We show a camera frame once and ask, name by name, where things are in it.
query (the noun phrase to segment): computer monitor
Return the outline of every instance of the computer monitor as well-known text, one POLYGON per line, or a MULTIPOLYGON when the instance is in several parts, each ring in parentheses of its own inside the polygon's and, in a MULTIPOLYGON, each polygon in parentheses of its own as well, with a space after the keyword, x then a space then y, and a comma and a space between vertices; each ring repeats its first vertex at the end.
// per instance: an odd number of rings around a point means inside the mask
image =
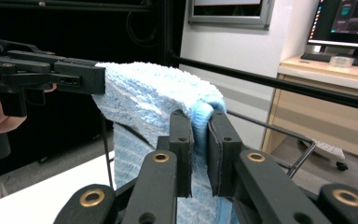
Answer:
POLYGON ((358 0, 320 0, 308 44, 354 49, 358 56, 358 0))

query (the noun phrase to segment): keyboard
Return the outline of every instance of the keyboard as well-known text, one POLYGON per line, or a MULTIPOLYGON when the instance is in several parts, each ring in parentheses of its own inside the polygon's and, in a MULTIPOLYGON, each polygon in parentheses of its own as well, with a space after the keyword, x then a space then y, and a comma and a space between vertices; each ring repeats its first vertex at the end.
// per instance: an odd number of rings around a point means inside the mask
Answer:
MULTIPOLYGON (((331 57, 332 57, 331 55, 326 55, 326 54, 304 53, 303 55, 301 55, 300 58, 304 60, 329 63, 331 57)), ((353 66, 358 66, 358 58, 354 58, 353 66)))

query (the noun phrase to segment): light blue towel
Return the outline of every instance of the light blue towel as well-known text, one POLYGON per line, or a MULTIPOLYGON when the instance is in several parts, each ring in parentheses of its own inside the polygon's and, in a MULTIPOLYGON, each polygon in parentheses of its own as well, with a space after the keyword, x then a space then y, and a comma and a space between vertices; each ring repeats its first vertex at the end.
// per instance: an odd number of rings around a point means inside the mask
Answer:
POLYGON ((212 197, 206 165, 207 123, 214 109, 226 112, 223 96, 207 81, 176 68, 152 63, 98 63, 106 68, 104 95, 93 95, 96 105, 114 124, 117 187, 135 178, 145 155, 155 150, 158 137, 169 135, 170 114, 183 110, 191 120, 193 198, 178 199, 178 223, 230 223, 232 205, 212 197), (121 127, 142 135, 146 144, 121 127))

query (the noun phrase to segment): metal rod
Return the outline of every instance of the metal rod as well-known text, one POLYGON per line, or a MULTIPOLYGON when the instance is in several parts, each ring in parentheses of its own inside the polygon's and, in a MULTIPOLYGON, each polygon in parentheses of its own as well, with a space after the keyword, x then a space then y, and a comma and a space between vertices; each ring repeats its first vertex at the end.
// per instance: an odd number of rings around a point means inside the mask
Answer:
POLYGON ((0 7, 10 8, 40 8, 56 10, 83 10, 83 11, 122 11, 122 12, 153 12, 152 6, 106 4, 106 3, 83 3, 68 1, 7 1, 0 0, 0 7))
POLYGON ((180 63, 196 68, 200 68, 206 71, 219 73, 229 77, 235 77, 246 81, 251 81, 265 86, 281 89, 284 91, 291 91, 298 94, 310 96, 313 98, 337 103, 340 105, 347 105, 354 108, 358 108, 358 96, 350 95, 338 91, 329 91, 321 88, 307 86, 295 82, 290 82, 273 77, 265 77, 257 74, 243 72, 236 69, 231 69, 223 66, 218 66, 210 63, 202 63, 194 60, 189 60, 176 56, 171 52, 171 58, 173 63, 180 63))
POLYGON ((261 121, 256 120, 256 119, 249 118, 247 116, 244 116, 242 114, 236 113, 234 111, 228 110, 227 113, 229 115, 235 116, 237 118, 248 120, 248 121, 250 121, 252 123, 258 124, 258 125, 263 126, 265 128, 269 128, 269 129, 274 130, 276 132, 284 133, 284 134, 287 134, 287 135, 292 136, 294 138, 297 138, 298 140, 302 140, 302 141, 306 141, 306 142, 310 143, 310 146, 307 147, 305 152, 297 159, 297 161, 293 165, 288 165, 289 167, 286 167, 287 164, 284 164, 284 163, 280 162, 279 160, 276 160, 276 162, 278 164, 280 164, 281 166, 283 166, 283 167, 288 169, 287 175, 290 178, 293 178, 293 176, 295 176, 295 174, 298 171, 298 169, 301 167, 301 165, 307 160, 308 156, 316 148, 315 142, 312 139, 310 139, 310 138, 308 138, 308 137, 306 137, 306 136, 304 136, 302 134, 294 133, 294 132, 291 132, 291 131, 286 130, 284 128, 281 128, 281 127, 278 127, 278 126, 275 126, 275 125, 270 125, 270 124, 267 124, 265 122, 261 122, 261 121))
POLYGON ((170 50, 172 49, 172 0, 158 0, 158 62, 171 65, 170 50))
POLYGON ((110 162, 113 161, 109 158, 109 148, 107 145, 107 134, 106 134, 106 121, 104 115, 101 113, 101 124, 103 126, 103 149, 106 157, 107 174, 109 175, 109 185, 113 188, 112 170, 110 169, 110 162))

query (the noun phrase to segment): screen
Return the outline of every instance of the screen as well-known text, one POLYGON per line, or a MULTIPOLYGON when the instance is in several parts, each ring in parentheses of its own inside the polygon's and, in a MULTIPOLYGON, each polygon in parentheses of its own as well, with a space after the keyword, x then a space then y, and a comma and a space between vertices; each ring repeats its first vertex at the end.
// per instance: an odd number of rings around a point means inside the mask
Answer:
POLYGON ((260 16, 261 0, 194 0, 195 16, 260 16))
POLYGON ((320 0, 308 43, 358 49, 358 0, 320 0))

